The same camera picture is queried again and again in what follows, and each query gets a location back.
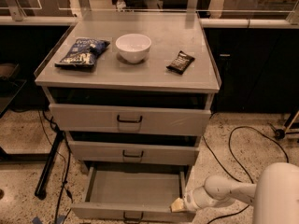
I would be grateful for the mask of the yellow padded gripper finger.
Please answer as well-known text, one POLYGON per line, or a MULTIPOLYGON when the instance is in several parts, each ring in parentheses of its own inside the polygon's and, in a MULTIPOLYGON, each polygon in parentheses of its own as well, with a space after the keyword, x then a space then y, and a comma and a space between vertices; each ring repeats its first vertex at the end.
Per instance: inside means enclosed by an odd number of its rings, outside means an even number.
POLYGON ((171 205, 170 205, 170 209, 173 213, 177 213, 177 212, 184 212, 186 210, 186 205, 183 199, 181 198, 177 198, 175 199, 171 205))

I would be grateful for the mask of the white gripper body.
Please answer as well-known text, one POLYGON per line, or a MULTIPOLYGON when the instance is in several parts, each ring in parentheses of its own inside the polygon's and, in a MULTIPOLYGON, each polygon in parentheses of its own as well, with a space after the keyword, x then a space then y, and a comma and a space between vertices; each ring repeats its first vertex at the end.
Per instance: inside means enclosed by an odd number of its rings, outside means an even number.
POLYGON ((183 196, 183 201, 187 211, 212 207, 214 204, 214 199, 208 195, 203 187, 187 191, 183 196))

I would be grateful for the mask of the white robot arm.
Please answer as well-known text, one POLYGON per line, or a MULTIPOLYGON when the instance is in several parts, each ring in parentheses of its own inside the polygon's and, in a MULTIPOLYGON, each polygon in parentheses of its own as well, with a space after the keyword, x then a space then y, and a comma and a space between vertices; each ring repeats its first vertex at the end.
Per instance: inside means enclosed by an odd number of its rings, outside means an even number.
POLYGON ((173 213, 225 207, 234 200, 253 207, 253 224, 299 224, 299 167, 277 162, 267 166, 256 184, 209 176, 204 185, 175 199, 173 213))

